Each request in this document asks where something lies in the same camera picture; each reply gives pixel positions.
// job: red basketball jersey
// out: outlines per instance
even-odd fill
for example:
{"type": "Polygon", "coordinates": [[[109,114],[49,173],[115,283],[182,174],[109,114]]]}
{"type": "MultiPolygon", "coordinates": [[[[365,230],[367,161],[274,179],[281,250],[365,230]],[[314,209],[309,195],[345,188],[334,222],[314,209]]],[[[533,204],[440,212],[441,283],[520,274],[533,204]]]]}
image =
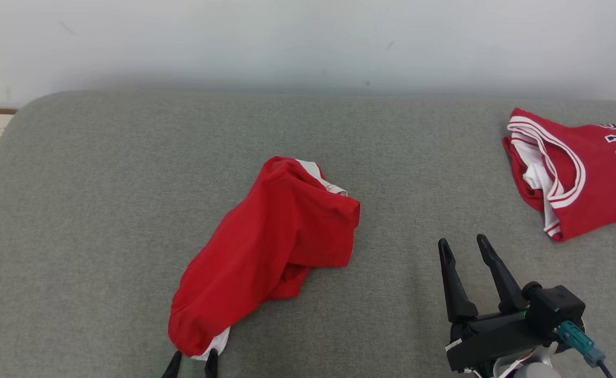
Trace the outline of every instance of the red basketball jersey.
{"type": "Polygon", "coordinates": [[[231,325],[261,303],[298,296],[311,268],[348,265],[359,215],[317,164],[268,160],[186,268],[168,323],[175,346],[192,359],[221,354],[231,325]]]}
{"type": "Polygon", "coordinates": [[[565,241],[616,222],[616,125],[565,127],[516,109],[503,139],[522,198],[565,241]]]}

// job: red fabric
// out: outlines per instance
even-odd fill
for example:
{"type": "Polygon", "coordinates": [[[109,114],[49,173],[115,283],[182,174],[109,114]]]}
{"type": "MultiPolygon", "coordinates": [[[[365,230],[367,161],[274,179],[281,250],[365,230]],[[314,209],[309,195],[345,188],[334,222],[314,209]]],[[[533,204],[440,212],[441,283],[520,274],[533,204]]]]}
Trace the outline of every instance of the red fabric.
{"type": "Polygon", "coordinates": [[[273,157],[247,198],[193,258],[168,334],[188,356],[270,299],[295,297],[310,268],[348,264],[360,203],[328,192],[300,163],[273,157]]]}
{"type": "MultiPolygon", "coordinates": [[[[572,237],[585,234],[598,227],[616,222],[616,125],[589,124],[581,127],[565,127],[546,120],[538,115],[516,109],[511,115],[511,125],[529,124],[534,129],[541,127],[540,134],[547,137],[544,141],[548,158],[557,171],[557,179],[565,192],[579,187],[575,199],[550,201],[553,212],[560,220],[560,232],[552,235],[557,241],[566,241],[572,237]],[[561,148],[555,138],[569,148],[561,148]],[[574,154],[583,168],[575,164],[570,157],[574,154]]],[[[522,175],[527,167],[522,162],[516,148],[511,144],[511,137],[503,139],[504,149],[511,156],[514,180],[519,192],[531,207],[544,210],[544,196],[539,190],[532,189],[522,175]]]]}

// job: white wall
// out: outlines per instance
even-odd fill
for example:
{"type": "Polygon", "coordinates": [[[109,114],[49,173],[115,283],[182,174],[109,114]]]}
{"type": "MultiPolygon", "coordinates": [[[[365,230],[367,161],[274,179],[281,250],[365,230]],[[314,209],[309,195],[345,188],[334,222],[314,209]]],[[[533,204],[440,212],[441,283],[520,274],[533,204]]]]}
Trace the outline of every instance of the white wall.
{"type": "Polygon", "coordinates": [[[616,100],[616,0],[0,0],[0,106],[110,86],[616,100]]]}

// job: clothing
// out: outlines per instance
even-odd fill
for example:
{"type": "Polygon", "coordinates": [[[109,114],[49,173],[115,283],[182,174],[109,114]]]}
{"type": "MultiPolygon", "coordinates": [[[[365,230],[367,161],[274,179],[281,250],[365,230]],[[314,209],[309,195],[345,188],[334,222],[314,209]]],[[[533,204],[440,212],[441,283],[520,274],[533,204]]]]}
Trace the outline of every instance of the clothing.
{"type": "Polygon", "coordinates": [[[524,201],[565,241],[616,222],[616,125],[565,127],[516,109],[503,139],[524,201]]]}
{"type": "Polygon", "coordinates": [[[168,325],[175,346],[194,359],[221,353],[231,325],[298,296],[310,268],[346,266],[359,216],[360,203],[315,163],[268,160],[184,272],[168,325]]]}

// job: gray sofa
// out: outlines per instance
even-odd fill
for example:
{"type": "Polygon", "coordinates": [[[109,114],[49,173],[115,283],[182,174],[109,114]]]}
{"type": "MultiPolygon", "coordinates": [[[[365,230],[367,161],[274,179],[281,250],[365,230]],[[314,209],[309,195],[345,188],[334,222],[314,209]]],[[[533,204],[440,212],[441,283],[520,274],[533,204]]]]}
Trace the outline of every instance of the gray sofa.
{"type": "MultiPolygon", "coordinates": [[[[552,241],[502,148],[512,109],[616,123],[616,102],[58,93],[0,139],[0,377],[161,376],[183,270],[273,155],[361,201],[351,263],[233,326],[220,376],[448,377],[437,241],[497,311],[475,236],[520,285],[565,285],[616,376],[616,224],[552,241]]],[[[575,351],[555,366],[602,376],[575,351]]],[[[180,376],[200,376],[187,360],[180,376]]]]}

